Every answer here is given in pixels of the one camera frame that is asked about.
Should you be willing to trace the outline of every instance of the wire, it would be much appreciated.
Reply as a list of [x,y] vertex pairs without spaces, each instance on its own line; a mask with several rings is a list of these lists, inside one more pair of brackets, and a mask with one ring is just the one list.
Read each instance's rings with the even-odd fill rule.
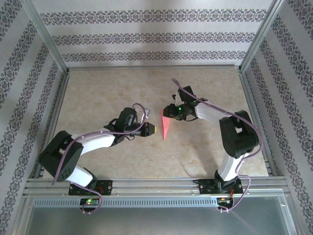
[[[104,135],[104,134],[110,134],[110,135],[128,135],[128,134],[131,134],[131,133],[133,133],[133,132],[139,130],[139,129],[144,125],[144,121],[145,121],[145,119],[146,119],[146,115],[147,115],[147,114],[146,114],[145,108],[144,108],[141,104],[139,104],[139,103],[133,104],[133,109],[134,109],[134,107],[135,107],[136,105],[140,106],[140,107],[142,108],[142,110],[143,110],[143,113],[144,113],[143,121],[142,121],[142,123],[141,123],[136,129],[134,129],[134,130],[132,130],[132,131],[129,131],[129,132],[95,131],[95,132],[90,132],[90,133],[83,134],[83,135],[77,137],[76,139],[74,139],[72,142],[70,142],[70,143],[68,144],[67,148],[65,149],[63,155],[62,155],[62,158],[61,158],[61,160],[60,160],[59,166],[58,166],[57,171],[56,171],[56,173],[55,173],[55,175],[54,175],[54,178],[53,178],[53,181],[52,181],[52,185],[54,185],[55,182],[57,181],[57,179],[58,179],[58,177],[59,177],[59,174],[60,174],[60,171],[61,171],[61,168],[62,168],[62,165],[63,165],[63,162],[64,162],[64,159],[65,159],[65,157],[66,157],[66,155],[67,155],[67,153],[68,153],[68,150],[71,148],[71,146],[72,146],[75,142],[80,141],[80,140],[82,140],[83,138],[96,137],[96,136],[100,136],[100,135]],[[99,196],[100,196],[100,201],[102,202],[102,195],[101,195],[100,193],[98,193],[97,191],[94,191],[94,190],[92,190],[92,189],[83,187],[83,186],[78,185],[78,184],[76,184],[76,183],[73,183],[73,184],[76,185],[77,187],[81,188],[81,189],[84,189],[84,190],[86,190],[86,191],[89,191],[89,192],[92,192],[92,193],[95,193],[95,194],[99,195]],[[98,210],[100,207],[101,207],[101,203],[99,203],[99,205],[98,205],[94,210],[88,212],[88,214],[94,213],[94,212],[95,212],[96,210]]]
[[96,187],[96,189],[100,189],[101,192],[103,192],[103,188],[101,188],[100,186]]
[[129,141],[133,141],[135,139],[135,136],[133,136],[132,139],[130,139],[128,136],[125,136],[126,139],[128,139]]
[[[77,186],[77,187],[79,187],[79,188],[81,188],[81,189],[83,189],[83,190],[86,190],[86,191],[95,193],[95,194],[97,194],[97,195],[99,196],[98,206],[97,206],[95,209],[93,209],[92,211],[89,211],[88,214],[92,214],[92,213],[96,212],[96,211],[101,207],[101,204],[102,204],[102,195],[101,195],[99,192],[94,191],[94,190],[91,190],[91,189],[86,188],[86,187],[84,187],[84,186],[81,186],[81,185],[79,185],[79,184],[77,184],[77,183],[72,183],[72,184],[75,185],[75,186]],[[82,207],[82,211],[83,211],[84,214],[86,213],[86,211],[84,210],[84,209],[85,209],[85,206],[86,206],[86,203],[85,203],[85,204],[83,205],[83,207]]]
[[195,117],[194,119],[191,119],[191,120],[184,120],[184,121],[194,121],[194,120],[197,120],[198,117]]
[[257,136],[258,136],[258,138],[259,138],[259,143],[260,143],[259,149],[258,149],[255,153],[252,153],[252,154],[249,154],[248,156],[243,157],[243,158],[240,160],[239,164],[237,165],[237,167],[236,167],[236,169],[235,169],[235,173],[236,173],[237,176],[239,176],[239,177],[244,177],[244,178],[248,178],[248,185],[247,185],[247,187],[246,187],[244,193],[241,195],[241,197],[239,198],[239,200],[238,200],[231,208],[227,208],[227,207],[220,206],[221,208],[224,209],[224,212],[225,212],[225,211],[227,211],[227,212],[228,212],[228,211],[231,211],[232,209],[234,209],[234,208],[241,202],[242,198],[244,197],[244,195],[246,194],[246,192],[248,191],[248,189],[249,189],[249,187],[250,187],[251,178],[250,178],[248,175],[240,175],[240,174],[238,174],[238,172],[239,172],[240,167],[241,167],[242,164],[244,163],[244,159],[251,158],[251,157],[255,156],[256,154],[258,154],[258,153],[262,150],[264,143],[263,143],[263,139],[262,139],[261,133],[260,133],[260,131],[259,131],[251,122],[249,122],[248,120],[244,119],[243,117],[241,117],[241,116],[239,116],[239,115],[237,115],[237,114],[234,114],[234,113],[232,113],[232,112],[229,112],[229,111],[227,111],[227,110],[225,110],[225,109],[222,109],[222,108],[220,108],[220,107],[218,107],[218,106],[215,106],[215,105],[213,105],[213,104],[209,104],[209,103],[207,103],[207,102],[205,102],[205,101],[199,99],[199,98],[196,97],[195,95],[193,95],[193,94],[191,94],[190,92],[186,91],[182,86],[180,86],[179,82],[178,82],[176,79],[173,78],[172,81],[173,81],[181,90],[183,90],[186,94],[188,94],[189,96],[193,97],[193,98],[196,99],[197,101],[199,101],[199,102],[205,104],[205,105],[208,106],[209,108],[215,109],[215,110],[217,110],[217,111],[219,111],[219,112],[221,112],[221,113],[223,113],[223,114],[227,114],[227,115],[230,115],[230,116],[234,116],[235,118],[237,118],[237,119],[239,119],[239,120],[245,122],[246,124],[248,124],[248,125],[255,131],[255,133],[257,134]]
[[234,199],[234,190],[233,190],[233,188],[230,188],[230,193],[231,193],[230,201],[232,201]]

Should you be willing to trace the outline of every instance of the floral border pattern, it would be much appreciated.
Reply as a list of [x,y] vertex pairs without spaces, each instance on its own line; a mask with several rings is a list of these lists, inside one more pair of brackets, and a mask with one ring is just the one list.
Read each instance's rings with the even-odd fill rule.
[[3,69],[0,78],[0,109],[5,101],[5,97],[10,91],[12,82],[15,80],[17,72],[20,70],[22,62],[32,44],[37,30],[32,21],[29,21],[26,29],[24,30],[17,46],[14,48],[12,56],[6,63],[6,67]]
[[137,51],[62,54],[65,62],[135,60],[232,60],[243,59],[245,51]]
[[254,74],[254,78],[256,79],[257,85],[259,87],[260,93],[262,95],[262,99],[264,102],[264,105],[266,107],[266,110],[268,112],[268,117],[270,118],[271,125],[273,127],[273,130],[275,132],[275,136],[277,138],[278,145],[281,149],[281,154],[283,159],[285,160],[287,171],[290,174],[292,185],[294,186],[294,190],[297,194],[298,201],[300,202],[300,207],[302,207],[302,213],[306,218],[306,222],[308,223],[308,227],[311,233],[313,233],[313,208],[312,208],[312,202],[310,201],[310,196],[306,192],[306,187],[303,186],[304,182],[301,178],[301,173],[299,171],[298,165],[295,163],[293,153],[291,151],[291,148],[289,146],[286,134],[284,132],[284,129],[282,128],[281,121],[279,119],[278,113],[276,111],[274,102],[272,98],[270,97],[268,88],[266,86],[266,83],[264,81],[263,74],[261,72],[261,69],[255,59],[255,57],[252,59],[250,63],[251,69]]
[[150,22],[261,22],[266,9],[170,9],[41,13],[45,25]]
[[291,124],[293,125],[293,129],[299,139],[299,143],[301,143],[304,155],[307,157],[307,161],[311,165],[311,170],[313,171],[313,140],[311,139],[311,135],[308,134],[309,130],[302,119],[302,115],[299,113],[298,105],[294,101],[292,93],[289,91],[284,75],[281,73],[278,63],[266,40],[262,41],[260,50],[265,58],[268,69],[270,70],[277,90],[285,105]]
[[289,6],[313,40],[313,7],[308,0],[288,0]]
[[116,33],[53,36],[57,46],[129,43],[250,43],[255,33],[180,32],[180,33]]
[[43,138],[43,142],[41,144],[41,147],[40,147],[40,150],[38,151],[38,156],[36,157],[36,160],[35,160],[35,164],[34,164],[34,167],[33,167],[33,170],[31,172],[31,174],[29,175],[29,178],[34,178],[35,176],[35,173],[36,173],[36,170],[39,166],[39,161],[38,161],[38,157],[39,157],[39,154],[42,153],[42,151],[44,150],[45,148],[45,140],[46,138],[48,137],[48,131],[50,129],[50,125],[51,125],[51,121],[52,121],[52,116],[53,116],[53,113],[54,113],[54,109],[56,107],[56,104],[57,104],[57,100],[58,100],[58,97],[59,97],[59,93],[60,93],[60,90],[61,90],[61,87],[62,87],[62,83],[63,83],[63,80],[65,79],[64,77],[64,72],[61,74],[61,78],[60,78],[60,81],[59,81],[59,86],[58,86],[58,89],[55,93],[55,96],[54,96],[54,99],[53,99],[53,102],[52,102],[52,106],[51,106],[51,110],[50,110],[50,113],[49,113],[49,116],[48,116],[48,119],[47,119],[47,124],[45,126],[45,132],[44,132],[44,138]]
[[21,155],[18,158],[18,163],[14,170],[14,177],[12,177],[12,182],[10,183],[9,190],[7,192],[7,197],[4,200],[4,206],[1,208],[0,215],[0,234],[5,234],[6,228],[8,227],[8,221],[11,218],[11,212],[13,211],[13,206],[16,203],[16,198],[18,197],[22,184],[22,179],[25,174],[26,166],[28,164],[28,160],[30,154],[32,152],[32,147],[36,140],[36,135],[39,131],[39,127],[42,121],[42,118],[45,113],[45,108],[49,100],[49,96],[56,78],[56,74],[58,72],[58,66],[56,62],[53,62],[52,67],[49,71],[49,75],[45,82],[45,86],[42,94],[40,95],[39,103],[37,104],[36,112],[30,124],[30,128],[28,130],[25,144],[22,147]]
[[8,29],[11,27],[11,23],[14,21],[19,11],[22,8],[22,4],[19,0],[8,0],[1,7],[0,11],[0,42],[4,38]]
[[13,111],[13,115],[11,116],[11,120],[6,128],[6,132],[3,135],[3,139],[1,140],[0,145],[0,176],[2,175],[2,171],[5,168],[5,162],[11,153],[12,145],[15,141],[15,137],[18,134],[20,129],[20,125],[26,113],[26,109],[34,92],[35,86],[39,79],[40,73],[43,69],[46,58],[48,57],[49,50],[47,46],[43,43],[41,46],[38,55],[35,59],[34,65],[24,88],[22,90],[21,96],[16,104],[16,108]]
[[301,55],[301,51],[296,46],[295,41],[288,32],[280,16],[277,16],[274,20],[272,29],[288,57],[295,74],[298,75],[298,80],[313,107],[313,73],[310,70],[308,63]]
[[251,89],[251,86],[250,86],[249,81],[248,81],[248,84],[249,84],[249,88],[250,88],[250,90],[251,90],[251,94],[252,94],[252,97],[253,97],[253,100],[254,100],[254,103],[255,103],[256,110],[257,110],[258,115],[259,115],[259,117],[260,117],[260,122],[261,122],[261,125],[262,125],[262,129],[263,129],[263,132],[264,132],[264,136],[265,136],[266,141],[267,141],[267,143],[268,143],[268,148],[269,148],[269,151],[270,151],[272,160],[273,160],[273,162],[274,162],[275,169],[276,169],[276,171],[277,171],[277,175],[273,175],[273,176],[283,176],[283,174],[281,173],[280,169],[279,169],[278,166],[277,166],[277,163],[276,163],[275,159],[273,158],[273,156],[274,156],[274,155],[273,155],[273,150],[272,150],[272,147],[271,147],[271,145],[270,145],[270,143],[269,143],[268,135],[267,135],[267,133],[266,133],[264,123],[263,123],[263,121],[262,121],[262,119],[261,119],[261,114],[260,114],[258,105],[257,105],[257,103],[255,102],[255,97],[254,97],[254,94],[253,94],[253,91],[252,91],[252,89]]

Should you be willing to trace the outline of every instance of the pink triangle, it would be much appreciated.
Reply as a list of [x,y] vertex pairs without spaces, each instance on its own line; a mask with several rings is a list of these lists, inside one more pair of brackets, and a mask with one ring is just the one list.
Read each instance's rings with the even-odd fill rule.
[[161,110],[162,116],[162,127],[163,127],[163,139],[165,140],[168,128],[170,127],[171,119],[169,117],[163,116],[163,110]]

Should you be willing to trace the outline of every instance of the striped wallpaper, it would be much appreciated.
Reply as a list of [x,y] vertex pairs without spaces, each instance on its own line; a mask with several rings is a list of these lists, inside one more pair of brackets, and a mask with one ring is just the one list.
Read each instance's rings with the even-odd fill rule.
[[313,234],[313,1],[287,0],[246,71],[278,171]]
[[10,234],[61,72],[18,0],[0,1],[0,235]]
[[240,65],[271,0],[34,0],[68,67]]

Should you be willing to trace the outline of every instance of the table surface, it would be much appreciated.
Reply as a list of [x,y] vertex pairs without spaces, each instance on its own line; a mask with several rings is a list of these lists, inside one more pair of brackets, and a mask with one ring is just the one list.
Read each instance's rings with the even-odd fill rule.
[[[224,109],[248,111],[236,69],[71,71],[55,133],[97,131],[138,102],[151,111],[148,121],[157,132],[84,154],[78,166],[98,178],[214,176],[225,155],[219,125],[172,120],[163,140],[161,110],[178,89],[172,78]],[[246,160],[240,173],[268,176],[262,154]],[[44,177],[51,176],[45,172]]]

